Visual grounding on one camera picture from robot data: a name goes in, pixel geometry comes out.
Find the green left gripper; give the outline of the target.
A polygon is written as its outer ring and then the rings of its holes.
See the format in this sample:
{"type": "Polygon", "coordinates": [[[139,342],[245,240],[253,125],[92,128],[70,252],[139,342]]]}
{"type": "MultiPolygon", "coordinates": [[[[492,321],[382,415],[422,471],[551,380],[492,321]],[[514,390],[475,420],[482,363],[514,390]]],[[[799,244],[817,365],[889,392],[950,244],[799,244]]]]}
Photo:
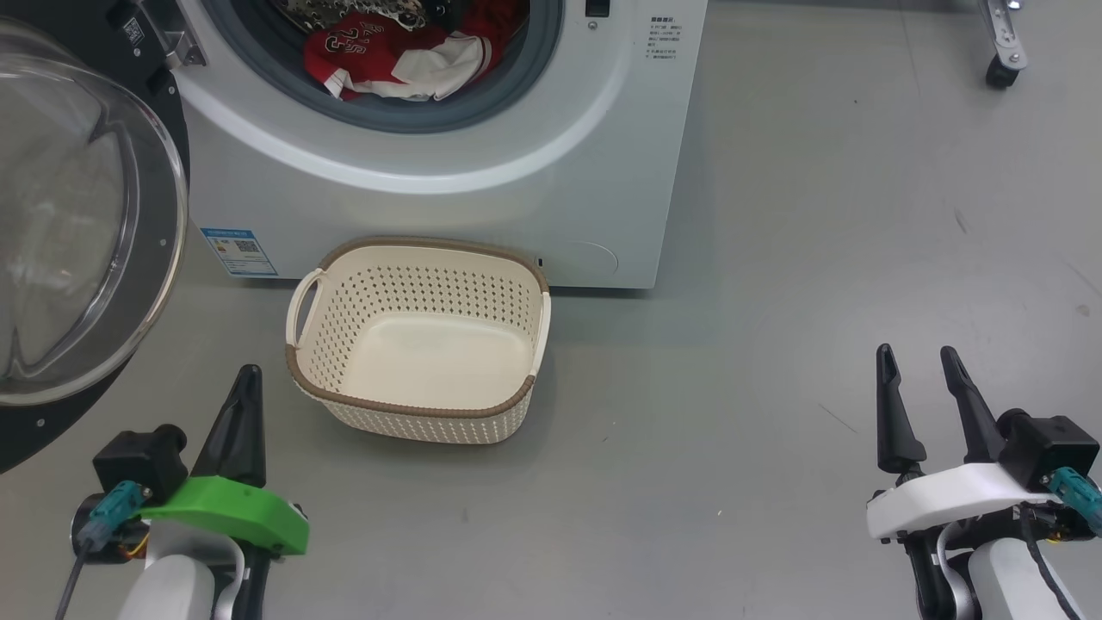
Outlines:
{"type": "Polygon", "coordinates": [[[310,523],[295,505],[264,490],[263,370],[244,365],[185,480],[162,505],[138,515],[169,519],[278,555],[307,552],[310,523]]]}

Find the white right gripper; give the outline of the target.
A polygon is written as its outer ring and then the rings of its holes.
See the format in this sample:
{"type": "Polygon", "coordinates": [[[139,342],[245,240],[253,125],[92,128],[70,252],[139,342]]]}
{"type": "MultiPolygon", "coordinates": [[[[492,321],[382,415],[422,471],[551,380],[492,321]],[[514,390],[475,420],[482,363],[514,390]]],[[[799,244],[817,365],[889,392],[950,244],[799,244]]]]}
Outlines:
{"type": "Polygon", "coordinates": [[[908,481],[896,483],[866,503],[871,539],[921,532],[1022,503],[1062,505],[1062,500],[1050,492],[1027,490],[997,464],[1006,440],[1000,435],[987,401],[957,349],[942,346],[939,353],[966,443],[964,464],[937,474],[921,471],[926,448],[912,433],[899,392],[901,373],[896,356],[890,344],[882,342],[876,350],[877,467],[908,481]]]}

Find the black glass washing machine door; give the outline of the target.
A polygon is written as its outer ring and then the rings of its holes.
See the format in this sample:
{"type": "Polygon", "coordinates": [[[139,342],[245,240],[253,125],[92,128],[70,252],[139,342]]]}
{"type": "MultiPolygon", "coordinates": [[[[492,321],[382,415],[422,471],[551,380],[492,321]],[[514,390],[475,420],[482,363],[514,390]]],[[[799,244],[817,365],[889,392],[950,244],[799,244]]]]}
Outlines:
{"type": "Polygon", "coordinates": [[[58,440],[160,318],[190,138],[145,0],[0,0],[0,475],[58,440]]]}

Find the red white jersey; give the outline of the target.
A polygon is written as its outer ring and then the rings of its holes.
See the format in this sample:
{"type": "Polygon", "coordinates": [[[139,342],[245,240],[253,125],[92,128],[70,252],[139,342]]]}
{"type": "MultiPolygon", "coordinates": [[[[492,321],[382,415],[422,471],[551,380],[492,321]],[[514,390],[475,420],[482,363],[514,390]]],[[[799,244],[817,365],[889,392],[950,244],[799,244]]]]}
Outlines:
{"type": "Polygon", "coordinates": [[[440,102],[495,70],[528,17],[529,0],[353,0],[304,65],[341,101],[440,102]]]}

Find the cream perforated laundry basket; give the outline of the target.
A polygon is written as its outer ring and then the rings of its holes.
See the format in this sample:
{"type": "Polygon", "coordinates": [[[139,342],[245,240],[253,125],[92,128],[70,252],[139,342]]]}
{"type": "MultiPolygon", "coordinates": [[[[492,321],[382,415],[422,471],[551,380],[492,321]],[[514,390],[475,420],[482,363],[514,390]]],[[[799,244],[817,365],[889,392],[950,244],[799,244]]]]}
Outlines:
{"type": "Polygon", "coordinates": [[[528,258],[429,237],[365,237],[300,279],[288,372],[354,429],[494,444],[534,393],[552,300],[528,258]]]}

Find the grey rubber door seal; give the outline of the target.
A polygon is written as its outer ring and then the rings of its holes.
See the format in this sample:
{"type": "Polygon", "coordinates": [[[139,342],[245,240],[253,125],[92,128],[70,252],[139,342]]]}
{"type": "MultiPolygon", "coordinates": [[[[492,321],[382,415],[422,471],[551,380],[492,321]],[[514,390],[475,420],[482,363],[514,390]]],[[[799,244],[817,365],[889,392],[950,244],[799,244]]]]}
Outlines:
{"type": "Polygon", "coordinates": [[[515,1],[523,17],[499,46],[503,68],[491,68],[488,77],[461,88],[449,101],[385,102],[382,96],[365,95],[346,102],[307,77],[307,36],[355,12],[397,15],[406,30],[415,23],[453,28],[463,17],[474,17],[476,3],[488,0],[203,0],[233,51],[276,90],[341,122],[398,134],[476,126],[511,109],[534,87],[554,57],[566,0],[515,1]]]}

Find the white washing machine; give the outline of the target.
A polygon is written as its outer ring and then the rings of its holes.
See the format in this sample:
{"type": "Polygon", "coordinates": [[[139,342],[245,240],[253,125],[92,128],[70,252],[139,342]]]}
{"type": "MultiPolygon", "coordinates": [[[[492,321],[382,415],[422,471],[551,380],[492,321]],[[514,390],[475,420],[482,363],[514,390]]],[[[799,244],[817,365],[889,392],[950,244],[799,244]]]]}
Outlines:
{"type": "Polygon", "coordinates": [[[253,279],[303,278],[359,237],[417,236],[503,247],[547,279],[548,250],[584,240],[618,270],[564,287],[653,286],[709,0],[564,0],[554,57],[519,102],[428,134],[320,115],[256,74],[203,0],[168,4],[190,47],[174,70],[190,216],[251,229],[278,271],[253,279]]]}

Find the blue energy label sticker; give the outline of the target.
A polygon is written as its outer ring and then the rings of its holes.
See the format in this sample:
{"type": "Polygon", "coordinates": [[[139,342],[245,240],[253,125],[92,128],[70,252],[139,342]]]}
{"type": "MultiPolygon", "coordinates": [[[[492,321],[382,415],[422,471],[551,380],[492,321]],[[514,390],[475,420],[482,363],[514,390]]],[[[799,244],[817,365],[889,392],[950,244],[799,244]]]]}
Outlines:
{"type": "Polygon", "coordinates": [[[251,229],[201,227],[199,231],[233,278],[278,278],[251,229]]]}

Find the metal leg with caster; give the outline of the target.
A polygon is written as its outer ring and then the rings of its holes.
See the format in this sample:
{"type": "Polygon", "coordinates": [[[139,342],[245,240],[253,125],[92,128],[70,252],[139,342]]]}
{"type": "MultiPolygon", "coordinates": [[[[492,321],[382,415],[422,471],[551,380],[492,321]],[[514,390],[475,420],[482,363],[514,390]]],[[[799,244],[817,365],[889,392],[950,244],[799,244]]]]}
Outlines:
{"type": "Polygon", "coordinates": [[[988,63],[985,81],[992,90],[1007,90],[1028,65],[1012,17],[1024,0],[976,0],[979,13],[994,44],[994,58],[988,63]]]}

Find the round white filter cover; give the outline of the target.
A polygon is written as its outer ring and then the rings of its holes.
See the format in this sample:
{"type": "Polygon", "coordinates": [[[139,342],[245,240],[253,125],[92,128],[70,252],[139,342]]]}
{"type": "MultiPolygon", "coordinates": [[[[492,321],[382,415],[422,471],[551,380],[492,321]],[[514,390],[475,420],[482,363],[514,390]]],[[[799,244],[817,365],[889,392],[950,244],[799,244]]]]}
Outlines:
{"type": "Polygon", "coordinates": [[[591,280],[611,278],[619,267],[609,248],[584,240],[554,244],[542,260],[548,279],[555,279],[563,286],[585,286],[591,280]]]}

